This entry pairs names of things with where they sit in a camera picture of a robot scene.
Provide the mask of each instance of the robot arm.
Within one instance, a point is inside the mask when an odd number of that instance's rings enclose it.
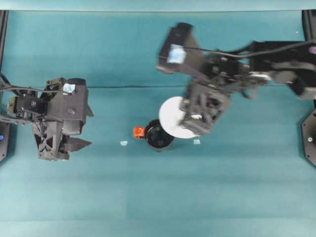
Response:
[[[210,132],[230,105],[230,95],[240,92],[252,99],[259,86],[270,80],[287,84],[301,99],[316,97],[316,43],[252,42],[233,52],[198,47],[193,26],[171,28],[158,55],[157,69],[166,74],[192,77],[180,109],[179,125],[197,136]]]
[[[71,137],[81,134],[86,117],[93,116],[84,79],[53,79],[46,82],[44,90],[39,90],[13,86],[4,75],[0,76],[0,94],[15,94],[9,99],[7,115],[0,114],[0,121],[31,123],[39,158],[68,160],[69,152],[91,144]]]

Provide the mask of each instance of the orange object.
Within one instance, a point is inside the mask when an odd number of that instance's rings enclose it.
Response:
[[[141,139],[145,137],[145,128],[144,127],[134,127],[134,137]]]

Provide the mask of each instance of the white plate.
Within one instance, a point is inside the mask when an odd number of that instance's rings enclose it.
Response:
[[[171,136],[189,139],[196,137],[196,135],[179,126],[179,122],[183,119],[185,112],[179,109],[183,100],[181,96],[175,96],[167,99],[159,110],[159,121],[162,128]]]

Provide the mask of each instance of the teal mat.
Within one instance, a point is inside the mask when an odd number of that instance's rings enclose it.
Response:
[[[1,0],[0,9],[37,11],[206,12],[314,9],[314,0]]]
[[[89,86],[186,85],[155,70],[170,27],[195,26],[201,47],[232,50],[251,40],[304,40],[301,11],[9,14],[2,71],[13,84],[80,77]]]
[[[81,138],[93,144],[69,162],[37,159],[30,127],[18,127],[0,164],[1,236],[312,236],[316,169],[299,130],[311,102],[262,87],[256,100],[234,95],[201,145],[176,139],[156,153],[132,138],[182,92],[90,89]]]
[[[187,77],[154,70],[167,28],[180,20],[197,26],[203,47],[303,40],[299,11],[10,13],[2,69],[12,83],[42,87],[64,76],[150,87],[90,88],[95,117],[80,137],[93,144],[68,162],[37,159],[30,126],[13,126],[0,163],[0,237],[315,236],[316,169],[300,134],[313,104],[286,86],[262,87],[255,100],[233,95],[201,145],[176,139],[156,153],[132,138],[133,126],[185,90]]]

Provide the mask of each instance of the cable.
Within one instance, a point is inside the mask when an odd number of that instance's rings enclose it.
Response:
[[[4,83],[11,85],[8,78],[6,78],[6,76],[4,74],[0,73],[0,78],[4,81]],[[13,90],[12,92],[15,95],[19,95],[19,93],[16,90]]]
[[[226,53],[226,52],[221,52],[221,51],[216,51],[216,50],[209,50],[209,49],[203,49],[203,48],[194,48],[194,47],[183,47],[184,49],[194,49],[194,50],[200,50],[200,51],[205,51],[205,52],[210,52],[222,56],[227,56],[227,57],[232,57],[232,58],[250,58],[250,57],[256,57],[260,55],[266,55],[266,54],[273,54],[273,53],[279,53],[288,49],[292,48],[297,48],[297,47],[302,47],[305,45],[308,45],[310,43],[315,43],[315,39],[305,41],[305,42],[300,42],[300,43],[293,43],[290,45],[286,45],[280,48],[275,48],[271,50],[264,50],[264,51],[259,51],[259,52],[253,52],[253,53],[247,53],[247,54],[231,54],[231,53]]]
[[[7,88],[2,88],[0,89],[0,92],[6,91],[6,90],[28,90],[28,91],[37,91],[37,92],[42,92],[42,93],[65,93],[67,95],[71,95],[71,93],[62,91],[62,90],[41,90],[41,89],[35,89],[31,87],[20,87],[20,86],[12,86],[12,87],[7,87]]]
[[[221,51],[221,50],[219,50],[219,51],[223,52],[223,53],[237,54],[237,53],[242,53],[242,52],[248,51],[248,49],[250,47],[251,47],[251,45],[247,45],[247,46],[245,46],[243,48],[232,50],[232,51]]]

